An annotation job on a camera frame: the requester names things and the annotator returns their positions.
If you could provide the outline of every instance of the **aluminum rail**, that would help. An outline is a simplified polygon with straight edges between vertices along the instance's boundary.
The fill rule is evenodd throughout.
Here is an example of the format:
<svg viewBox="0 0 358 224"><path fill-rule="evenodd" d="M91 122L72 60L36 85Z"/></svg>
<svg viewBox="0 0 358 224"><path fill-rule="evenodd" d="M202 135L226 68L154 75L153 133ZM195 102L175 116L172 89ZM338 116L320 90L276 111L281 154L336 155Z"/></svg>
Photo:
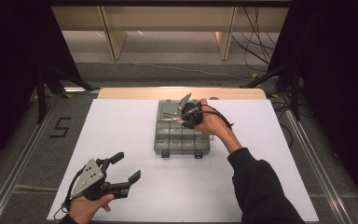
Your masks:
<svg viewBox="0 0 358 224"><path fill-rule="evenodd" d="M288 103L287 97L284 95L283 100ZM297 121L295 116L290 110L286 111L287 118L289 118L290 124L295 130L296 137L298 138L301 147L303 148L310 166L312 167L313 173L315 173L316 178L319 181L319 184L324 192L324 195L329 202L334 215L336 216L337 222L340 224L353 223L351 216L348 213L344 202L341 200L336 188L334 187L329 174L324 169L324 166L319 160L318 155L316 154L315 149L310 143L309 138L307 137L301 122Z"/></svg>
<svg viewBox="0 0 358 224"><path fill-rule="evenodd" d="M58 103L60 97L61 97L60 95L54 95L51 98L52 102L50 104L50 108L48 109L48 113L40 123L36 124L34 131L27 142L27 145L25 146L24 150L20 154L16 164L13 167L13 170L11 171L10 175L7 178L7 181L2 186L0 190L0 216L2 215L14 188L19 182L21 175L25 170L26 165L28 164L28 161L31 159L34 149L36 148L37 143L39 142L40 135L44 131L46 127L46 123L48 122L48 119L51 115L51 112L54 110L54 107Z"/></svg>

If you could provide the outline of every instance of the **black sleeve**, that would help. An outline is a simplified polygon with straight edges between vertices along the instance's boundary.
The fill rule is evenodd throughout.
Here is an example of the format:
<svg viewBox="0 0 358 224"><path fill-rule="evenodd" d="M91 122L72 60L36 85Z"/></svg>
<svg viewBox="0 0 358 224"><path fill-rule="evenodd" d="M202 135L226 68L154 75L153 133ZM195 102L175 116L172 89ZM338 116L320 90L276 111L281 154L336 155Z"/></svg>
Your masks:
<svg viewBox="0 0 358 224"><path fill-rule="evenodd" d="M68 214L59 222L59 224L77 224Z"/></svg>
<svg viewBox="0 0 358 224"><path fill-rule="evenodd" d="M227 159L234 169L232 181L242 223L304 223L284 196L281 182L268 162L257 161L246 147Z"/></svg>

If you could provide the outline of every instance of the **black cable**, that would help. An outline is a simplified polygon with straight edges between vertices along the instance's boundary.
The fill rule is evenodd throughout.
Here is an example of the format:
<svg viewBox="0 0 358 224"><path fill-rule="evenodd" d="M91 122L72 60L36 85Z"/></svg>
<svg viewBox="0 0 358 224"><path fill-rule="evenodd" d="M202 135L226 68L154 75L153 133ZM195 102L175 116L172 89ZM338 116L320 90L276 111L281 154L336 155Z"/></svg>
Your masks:
<svg viewBox="0 0 358 224"><path fill-rule="evenodd" d="M54 221L61 221L62 219L63 219L63 217L62 218L57 218L57 214L60 212L60 211L62 211L63 213L65 213L65 214L68 214L69 213L69 211L63 211L63 206L61 206L61 208L59 208L58 210L57 210L57 212L54 214Z"/></svg>
<svg viewBox="0 0 358 224"><path fill-rule="evenodd" d="M248 51L249 53L253 54L256 58L260 59L263 63L269 64L269 62L267 60L264 60L263 58L261 58L260 56L258 56L256 53L254 53L253 51L247 49L244 45L242 45L235 37L234 35L232 36L232 38L234 39L235 42L237 42L238 45L240 45L240 47L242 49L245 49L245 52Z"/></svg>
<svg viewBox="0 0 358 224"><path fill-rule="evenodd" d="M276 44L275 44L275 42L272 40L272 38L271 38L271 36L269 36L269 33L266 33L267 34L267 36L269 37L269 40L272 42L272 44L275 46Z"/></svg>
<svg viewBox="0 0 358 224"><path fill-rule="evenodd" d="M282 116L284 115L284 113L286 113L287 109L283 111L283 113L278 117L278 120L280 120L282 118Z"/></svg>
<svg viewBox="0 0 358 224"><path fill-rule="evenodd" d="M242 34L243 38L245 38L247 41L251 42L251 43L254 44L254 45L260 46L260 44L257 44L257 43L255 43L255 42L253 42L252 40L250 40L248 37L246 37L243 32L241 32L241 34ZM271 47L269 47L269 46L264 46L264 48L275 50L274 48L271 48Z"/></svg>
<svg viewBox="0 0 358 224"><path fill-rule="evenodd" d="M61 218L61 219L57 219L57 218L56 218L56 216L57 216L57 214L60 212L60 210L61 210L63 213L69 213L69 208L71 207L72 200L74 199L74 198L71 199L72 188L74 187L74 184L75 184L77 178L83 173L84 167L83 167L82 169L80 169L80 170L76 173L74 179L72 179L71 185L69 186L68 192L67 192L66 197L65 197L65 201L61 204L61 208L54 214L54 220L56 220L56 221L62 220L62 218Z"/></svg>
<svg viewBox="0 0 358 224"><path fill-rule="evenodd" d="M261 41L261 38L260 38L260 33L258 32L258 7L255 8L255 25L252 24L252 20L249 17L248 12L246 11L246 7L244 7L243 10L245 11L246 17L248 18L248 21L252 26L252 33L251 33L250 39L252 39L252 35L253 35L253 33L255 33L255 35L260 43L261 51L263 52L263 55L264 55L265 59L267 60L266 54L265 54L265 52L267 53L267 50L264 48L263 42Z"/></svg>
<svg viewBox="0 0 358 224"><path fill-rule="evenodd" d="M289 144L289 148L292 147L293 145L293 136L292 136L292 133L290 132L289 128L287 128L285 125L279 123L288 133L289 133L289 136L290 136L290 144Z"/></svg>
<svg viewBox="0 0 358 224"><path fill-rule="evenodd" d="M210 107L212 110L202 110L203 106L208 106ZM226 119L226 117L221 114L218 110L216 110L214 107L210 106L210 105L201 105L201 104L197 104L196 107L186 111L184 114L182 114L181 116L181 120L183 120L184 122L182 123L183 126L189 128L189 129L194 129L194 127L196 125L199 125L203 118L201 118L201 120L196 120L196 122L200 122L200 123L194 123L194 120L190 117L191 115L195 115L195 114L213 114L216 115L217 117L219 117L223 122L225 122L225 124L228 126L228 128L230 130L232 130L232 125L234 125L233 123L229 123L228 120Z"/></svg>
<svg viewBox="0 0 358 224"><path fill-rule="evenodd" d="M267 50L266 50L266 48L264 48L263 42L261 41L261 38L260 38L260 31L258 29L258 7L255 8L255 35L257 36L258 41L260 43L261 52L263 52L264 58L267 60L267 58L266 58Z"/></svg>
<svg viewBox="0 0 358 224"><path fill-rule="evenodd" d="M269 64L269 62L264 61L264 59L262 59L260 56L258 56L258 55L255 54L254 52L248 50L245 46L243 46L240 42L238 42L238 40L237 40L234 36L232 36L232 38L235 40L235 42L237 42L238 45L240 45L240 47L241 47L242 49L245 50L245 53L243 54L243 59L245 60L246 66L248 66L250 69L255 70L255 71L258 71L258 72L267 72L267 71L265 71L265 70L260 70L260 69L253 68L251 65L249 65L248 62L246 61L246 52L249 51L249 52L252 53L255 57L257 57L258 59L260 59L261 61L263 61L263 62L266 63L266 64Z"/></svg>
<svg viewBox="0 0 358 224"><path fill-rule="evenodd" d="M274 103L271 103L272 105L283 105L281 107L278 107L278 108L274 108L275 111L278 111L278 110L281 110L281 109L284 109L284 108L290 108L292 106L292 104L290 103L284 103L284 102L274 102ZM311 116L309 115L305 115L304 113L302 113L301 111L298 111L298 113L305 117L305 118L308 118L308 119L314 119L315 116L312 114Z"/></svg>

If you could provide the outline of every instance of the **cable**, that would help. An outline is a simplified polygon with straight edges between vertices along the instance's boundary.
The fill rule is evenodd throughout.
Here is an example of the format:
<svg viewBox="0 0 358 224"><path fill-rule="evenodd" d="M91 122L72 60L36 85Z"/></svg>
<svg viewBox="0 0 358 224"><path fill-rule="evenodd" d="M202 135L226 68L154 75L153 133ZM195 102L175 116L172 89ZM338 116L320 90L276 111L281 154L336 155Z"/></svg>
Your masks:
<svg viewBox="0 0 358 224"><path fill-rule="evenodd" d="M248 51L249 53L253 54L256 58L260 59L263 63L269 64L269 62L267 60L262 59L260 56L258 56L256 53L254 53L253 51L247 49L244 45L242 45L235 37L234 35L232 36L232 39L237 42L238 45L240 45L240 47L242 49L245 49L246 51Z"/></svg>
<svg viewBox="0 0 358 224"><path fill-rule="evenodd" d="M241 32L241 34L242 34L243 38L245 38L247 41L251 42L251 43L254 44L254 45L261 46L260 44L257 44L257 43L255 43L255 42L253 42L252 40L248 39L248 37L246 37L243 32ZM271 47L269 47L269 46L264 46L264 48L274 50L274 48L271 48Z"/></svg>
<svg viewBox="0 0 358 224"><path fill-rule="evenodd" d="M276 44L275 44L275 42L272 40L272 38L271 38L271 36L269 36L269 33L266 33L267 34L267 36L269 37L269 40L272 42L272 44L275 46Z"/></svg>
<svg viewBox="0 0 358 224"><path fill-rule="evenodd" d="M212 110L202 110L203 106L208 106ZM201 105L201 104L186 104L184 108L184 112L182 112L182 116L180 119L180 123L188 129L194 129L197 125L202 123L203 114L213 114L219 117L225 124L228 126L230 130L232 130L233 123L229 123L226 117L213 108L210 105Z"/></svg>
<svg viewBox="0 0 358 224"><path fill-rule="evenodd" d="M252 31L251 36L249 37L249 39L252 39L253 33L254 33L254 30ZM245 60L245 64L246 64L249 68L251 68L251 69L253 69L253 70L255 70L255 71L267 72L267 71L255 69L255 68L251 67L251 65L248 64L248 62L247 62L247 60L246 60L246 52L248 51L248 46L249 46L249 42L246 44L246 47L244 48L244 49L245 49L245 53L243 54L243 59Z"/></svg>
<svg viewBox="0 0 358 224"><path fill-rule="evenodd" d="M290 144L289 144L289 148L292 147L293 145L293 136L292 136L292 133L290 132L289 128L287 128L285 125L279 123L288 133L289 133L289 136L290 136Z"/></svg>
<svg viewBox="0 0 358 224"><path fill-rule="evenodd" d="M62 220L61 219L57 219L56 216L57 214L61 211L63 211L63 209L65 208L66 211L63 211L64 213L69 213L69 208L71 207L71 203L72 203L72 200L77 198L74 197L74 198L71 198L71 195L72 195L72 189L74 187L74 184L75 182L77 181L77 179L80 177L80 175L83 173L83 170L84 170L84 167L81 168L76 174L75 174L75 177L72 179L72 182L71 182L71 185L69 186L69 189L68 189L68 192L66 193L66 197L65 197L65 200L63 201L63 203L61 204L61 208L58 209L58 211L54 214L54 220L56 221L60 221Z"/></svg>
<svg viewBox="0 0 358 224"><path fill-rule="evenodd" d="M271 104L272 104L272 105L283 105L283 106L281 106L281 107L274 108L275 111L278 111L278 110L281 110L281 109L288 109L288 108L290 108L290 107L292 106L292 104L290 104L290 103L283 103L283 102L274 102L274 103L271 103ZM309 105L304 105L304 104L298 104L298 106L308 106L308 107L310 107ZM305 115L305 114L302 113L301 111L298 111L298 113L299 113L301 116L303 116L303 117L305 117L305 118L308 118L308 119L314 119L314 118L315 118L315 116L313 115L312 111L311 111L311 113L312 113L311 116Z"/></svg>
<svg viewBox="0 0 358 224"><path fill-rule="evenodd" d="M177 68L177 67L163 67L163 66L157 66L157 65L153 65L150 63L132 63L134 65L137 66L150 66L150 67L155 67L155 68L161 68L161 69L173 69L173 70L179 70L179 71L185 71L185 72L199 72L205 75L209 75L209 76L217 76L217 77L232 77L238 80L242 80L242 81L254 81L253 79L247 79L247 78L241 78L241 77L234 77L232 75L229 74L216 74L216 73L209 73L209 72L204 72L201 70L195 70L195 69L183 69L183 68Z"/></svg>
<svg viewBox="0 0 358 224"><path fill-rule="evenodd" d="M283 111L283 113L281 113L281 115L278 117L278 120L280 120L282 118L282 116L286 113L287 109Z"/></svg>
<svg viewBox="0 0 358 224"><path fill-rule="evenodd" d="M63 219L63 217L62 217L62 218L57 218L57 214L58 214L60 211L62 211L62 212L65 213L65 214L68 214L68 213L69 213L68 210L63 211L63 208L64 208L64 207L61 206L61 208L59 208L59 209L57 210L57 212L54 213L54 221L61 221L61 220Z"/></svg>
<svg viewBox="0 0 358 224"><path fill-rule="evenodd" d="M249 23L251 24L252 26L252 33L251 33L251 37L250 39L252 39L252 36L253 36L253 33L255 33L259 43L260 43L260 48L261 48L261 51L263 52L263 55L264 57L266 58L266 54L265 52L267 53L267 50L264 48L264 45L263 45L263 42L261 41L261 38L260 38L260 33L258 31L258 7L255 8L255 25L252 24L252 20L251 18L249 17L249 14L248 12L246 11L246 7L243 8L245 14L246 14L246 17L248 18L248 21Z"/></svg>

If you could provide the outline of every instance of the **white table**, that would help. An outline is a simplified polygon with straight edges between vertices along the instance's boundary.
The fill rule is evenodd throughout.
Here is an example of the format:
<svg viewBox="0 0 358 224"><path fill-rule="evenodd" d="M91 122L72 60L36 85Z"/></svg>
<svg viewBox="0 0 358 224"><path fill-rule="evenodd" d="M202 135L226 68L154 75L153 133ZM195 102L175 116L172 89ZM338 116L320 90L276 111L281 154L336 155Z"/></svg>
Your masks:
<svg viewBox="0 0 358 224"><path fill-rule="evenodd" d="M307 222L319 219L268 100L209 101L230 122L241 143L257 159L268 161L283 190ZM132 222L239 222L231 182L232 168L224 145L215 138L201 160L175 156L162 159L154 151L158 100L94 100L48 219L63 202L75 173L90 158L125 158L107 170L107 181L127 181L137 170L141 179L129 198L111 202L112 212L94 220Z"/></svg>

